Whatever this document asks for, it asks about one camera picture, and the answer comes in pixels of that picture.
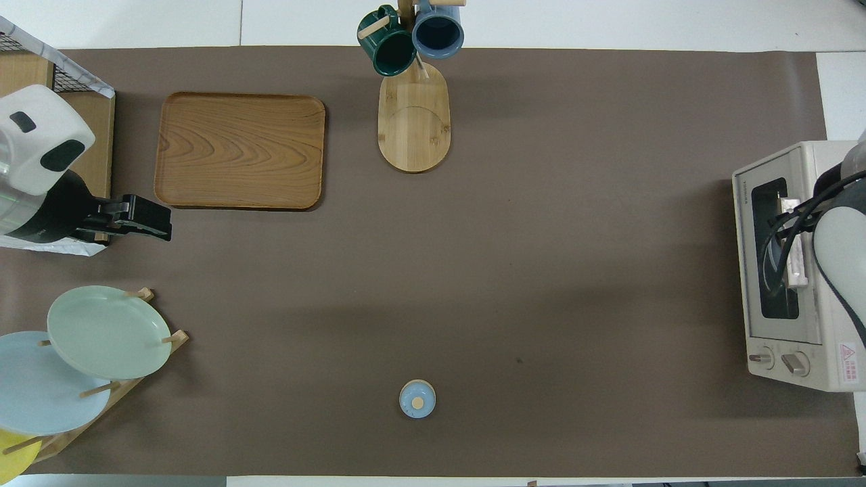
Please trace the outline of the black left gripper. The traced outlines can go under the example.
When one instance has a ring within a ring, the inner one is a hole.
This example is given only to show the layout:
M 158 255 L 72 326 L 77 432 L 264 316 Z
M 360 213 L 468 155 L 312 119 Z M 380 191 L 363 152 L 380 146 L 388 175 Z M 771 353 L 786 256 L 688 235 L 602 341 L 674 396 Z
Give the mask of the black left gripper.
M 77 225 L 71 237 L 89 241 L 95 240 L 97 235 L 130 234 L 170 241 L 173 234 L 170 209 L 136 195 L 96 198 L 95 207 Z

